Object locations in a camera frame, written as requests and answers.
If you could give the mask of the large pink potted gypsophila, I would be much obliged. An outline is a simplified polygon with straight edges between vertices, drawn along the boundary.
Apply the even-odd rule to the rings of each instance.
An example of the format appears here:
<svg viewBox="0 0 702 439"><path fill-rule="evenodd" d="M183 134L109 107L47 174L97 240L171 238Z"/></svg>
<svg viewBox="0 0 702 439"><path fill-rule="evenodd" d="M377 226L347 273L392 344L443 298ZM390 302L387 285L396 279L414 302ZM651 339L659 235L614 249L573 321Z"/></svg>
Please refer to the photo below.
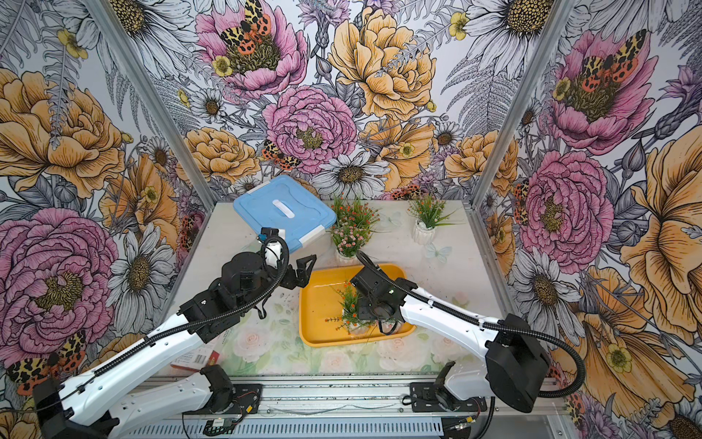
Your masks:
<svg viewBox="0 0 702 439"><path fill-rule="evenodd" d="M356 256L370 241L372 230L353 224L335 225L331 229L336 259L342 265L356 263Z"/></svg>

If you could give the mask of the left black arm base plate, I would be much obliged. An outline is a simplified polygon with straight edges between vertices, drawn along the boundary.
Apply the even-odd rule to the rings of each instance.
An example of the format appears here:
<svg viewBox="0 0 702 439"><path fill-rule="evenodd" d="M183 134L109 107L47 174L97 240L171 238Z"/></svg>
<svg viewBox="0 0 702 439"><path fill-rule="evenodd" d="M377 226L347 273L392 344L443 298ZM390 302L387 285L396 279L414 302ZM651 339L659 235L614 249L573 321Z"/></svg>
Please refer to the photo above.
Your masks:
<svg viewBox="0 0 702 439"><path fill-rule="evenodd" d="M206 405L187 415L243 415L258 413L263 386L261 384L237 384L213 393Z"/></svg>

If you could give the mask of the red flower potted plant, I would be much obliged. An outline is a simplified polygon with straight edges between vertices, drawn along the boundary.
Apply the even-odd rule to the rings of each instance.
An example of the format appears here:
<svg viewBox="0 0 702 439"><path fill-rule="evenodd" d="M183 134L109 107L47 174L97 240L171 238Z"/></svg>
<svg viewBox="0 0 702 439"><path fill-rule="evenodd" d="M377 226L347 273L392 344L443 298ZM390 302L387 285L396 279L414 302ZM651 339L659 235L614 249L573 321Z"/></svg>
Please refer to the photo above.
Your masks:
<svg viewBox="0 0 702 439"><path fill-rule="evenodd" d="M351 226L371 230L380 221L378 210L359 199L334 198L332 211L336 214L336 226Z"/></svg>

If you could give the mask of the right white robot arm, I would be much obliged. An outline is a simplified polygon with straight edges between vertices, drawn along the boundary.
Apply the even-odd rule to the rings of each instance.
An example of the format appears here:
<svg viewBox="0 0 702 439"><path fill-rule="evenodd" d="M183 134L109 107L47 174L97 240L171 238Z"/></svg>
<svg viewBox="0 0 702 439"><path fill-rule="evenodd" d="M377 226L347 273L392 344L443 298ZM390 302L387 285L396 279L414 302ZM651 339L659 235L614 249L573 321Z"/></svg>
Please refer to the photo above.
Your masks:
<svg viewBox="0 0 702 439"><path fill-rule="evenodd" d="M410 280L391 279L365 252L356 257L363 267L351 283L359 295L360 319L379 327L411 324L429 329L479 359L475 366L456 361L444 366L430 399L442 409L455 411L473 397L493 397L521 413L531 413L537 399L565 398L583 386L585 362L565 341L535 331L514 314L493 318L467 311ZM576 366L573 381L557 391L542 388L551 366L547 344L563 349Z"/></svg>

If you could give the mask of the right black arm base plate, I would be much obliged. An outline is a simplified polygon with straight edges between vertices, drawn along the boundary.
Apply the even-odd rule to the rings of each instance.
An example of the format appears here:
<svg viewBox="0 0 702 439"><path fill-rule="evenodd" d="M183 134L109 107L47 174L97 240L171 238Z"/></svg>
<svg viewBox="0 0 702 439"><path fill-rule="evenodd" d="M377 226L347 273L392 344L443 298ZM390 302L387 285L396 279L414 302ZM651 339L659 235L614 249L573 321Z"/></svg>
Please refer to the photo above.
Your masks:
<svg viewBox="0 0 702 439"><path fill-rule="evenodd" d="M483 413L488 410L486 398L469 398L459 401L448 391L439 389L433 382L412 382L409 393L401 398L404 406L409 406L413 413Z"/></svg>

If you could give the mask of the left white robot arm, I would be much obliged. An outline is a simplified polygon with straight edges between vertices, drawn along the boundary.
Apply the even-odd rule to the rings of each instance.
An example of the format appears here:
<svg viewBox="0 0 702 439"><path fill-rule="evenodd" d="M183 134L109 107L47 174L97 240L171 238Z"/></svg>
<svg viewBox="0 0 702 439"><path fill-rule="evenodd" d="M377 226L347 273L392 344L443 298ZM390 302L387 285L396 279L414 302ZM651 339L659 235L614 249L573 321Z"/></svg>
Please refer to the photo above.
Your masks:
<svg viewBox="0 0 702 439"><path fill-rule="evenodd" d="M264 228L260 236L259 251L233 256L219 278L150 334L96 368L62 383L38 385L33 399L43 437L120 438L177 413L230 409L235 391L219 366L150 390L137 387L239 324L250 310L265 318L263 304L276 289L309 284L315 255L291 264L278 230Z"/></svg>

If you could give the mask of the green grass potted plant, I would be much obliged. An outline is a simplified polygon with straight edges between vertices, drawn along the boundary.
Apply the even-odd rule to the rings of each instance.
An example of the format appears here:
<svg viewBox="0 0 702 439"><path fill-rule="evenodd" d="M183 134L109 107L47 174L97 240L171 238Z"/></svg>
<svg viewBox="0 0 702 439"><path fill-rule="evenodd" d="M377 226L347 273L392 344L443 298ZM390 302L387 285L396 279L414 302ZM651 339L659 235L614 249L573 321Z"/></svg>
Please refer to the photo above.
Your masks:
<svg viewBox="0 0 702 439"><path fill-rule="evenodd" d="M415 220L412 239L419 245L431 243L439 227L452 225L452 213L446 210L446 201L430 195L413 199L409 203L408 212Z"/></svg>

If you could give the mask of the orange flower potted plant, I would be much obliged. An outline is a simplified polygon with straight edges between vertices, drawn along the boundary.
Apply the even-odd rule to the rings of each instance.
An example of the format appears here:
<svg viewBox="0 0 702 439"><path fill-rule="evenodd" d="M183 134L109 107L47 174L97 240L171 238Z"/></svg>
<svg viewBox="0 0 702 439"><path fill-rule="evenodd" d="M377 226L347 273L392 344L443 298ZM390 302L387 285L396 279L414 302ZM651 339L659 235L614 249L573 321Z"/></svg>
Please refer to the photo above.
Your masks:
<svg viewBox="0 0 702 439"><path fill-rule="evenodd" d="M345 331L349 336L361 337L371 331L372 322L360 317L359 294L356 287L350 282L345 282L340 289L336 289L342 310L337 316L329 316L327 323L336 325L337 331Z"/></svg>

